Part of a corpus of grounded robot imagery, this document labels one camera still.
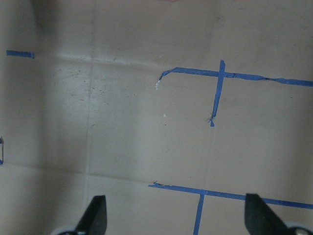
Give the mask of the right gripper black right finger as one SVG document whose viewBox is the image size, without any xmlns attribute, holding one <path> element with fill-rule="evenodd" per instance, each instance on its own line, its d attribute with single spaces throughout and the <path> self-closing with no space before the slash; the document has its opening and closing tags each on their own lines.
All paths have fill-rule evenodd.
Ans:
<svg viewBox="0 0 313 235">
<path fill-rule="evenodd" d="M 291 234 L 291 230 L 258 194 L 246 194 L 245 226 L 250 235 Z"/>
</svg>

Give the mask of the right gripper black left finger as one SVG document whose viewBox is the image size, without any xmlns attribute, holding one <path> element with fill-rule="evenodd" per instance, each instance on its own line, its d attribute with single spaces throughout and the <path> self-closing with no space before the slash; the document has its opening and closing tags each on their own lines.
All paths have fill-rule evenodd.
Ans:
<svg viewBox="0 0 313 235">
<path fill-rule="evenodd" d="M 104 235 L 107 229 L 107 206 L 104 195 L 94 196 L 74 229 L 75 235 Z"/>
</svg>

